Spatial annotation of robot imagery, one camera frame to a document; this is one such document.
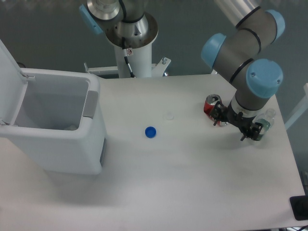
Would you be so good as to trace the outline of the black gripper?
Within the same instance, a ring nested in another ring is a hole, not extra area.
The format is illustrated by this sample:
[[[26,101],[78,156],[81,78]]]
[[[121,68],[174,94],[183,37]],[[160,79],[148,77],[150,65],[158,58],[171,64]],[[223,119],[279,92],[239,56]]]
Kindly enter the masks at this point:
[[[226,126],[226,122],[237,127],[242,133],[240,141],[244,139],[257,140],[263,124],[253,123],[256,116],[247,117],[242,112],[236,113],[231,105],[226,107],[221,101],[217,101],[210,111],[210,117],[214,121],[214,126]]]

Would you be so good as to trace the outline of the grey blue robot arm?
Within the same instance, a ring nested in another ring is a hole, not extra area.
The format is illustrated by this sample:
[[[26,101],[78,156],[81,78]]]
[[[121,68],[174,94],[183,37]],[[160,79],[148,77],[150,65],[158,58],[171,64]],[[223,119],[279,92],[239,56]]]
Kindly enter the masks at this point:
[[[218,0],[216,5],[236,28],[227,37],[210,37],[201,50],[202,60],[236,88],[230,104],[215,101],[209,116],[215,124],[237,127],[243,139],[261,140],[268,125],[258,112],[283,81],[280,66],[268,59],[254,60],[284,32],[283,16],[263,10],[254,0]],[[152,43],[158,35],[157,21],[145,11],[143,0],[89,0],[79,7],[87,27],[104,33],[113,45],[120,78],[153,77]]]

